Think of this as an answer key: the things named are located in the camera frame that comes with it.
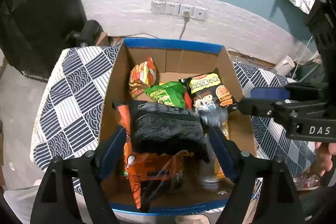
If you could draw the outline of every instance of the patterned tablecloth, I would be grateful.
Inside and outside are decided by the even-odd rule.
[[[106,89],[118,47],[84,47],[62,52],[49,78],[31,138],[30,158],[42,170],[51,159],[80,157],[98,145]],[[293,80],[260,68],[234,63],[245,96],[255,86],[277,87]],[[284,158],[292,176],[315,160],[313,143],[293,141],[272,118],[252,117],[258,157]],[[82,193],[78,179],[75,190]]]

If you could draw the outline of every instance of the wall outlet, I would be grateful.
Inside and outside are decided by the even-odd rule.
[[[199,18],[199,19],[205,19],[205,15],[207,13],[208,9],[205,9],[203,7],[198,7],[195,6],[194,12],[193,12],[193,17]]]
[[[178,3],[166,2],[165,14],[178,16],[180,11],[180,5]]]
[[[194,6],[188,4],[181,4],[178,15],[183,16],[184,12],[189,12],[189,16],[192,16],[194,12]]]
[[[166,10],[166,3],[164,1],[152,1],[152,13],[164,14]]]

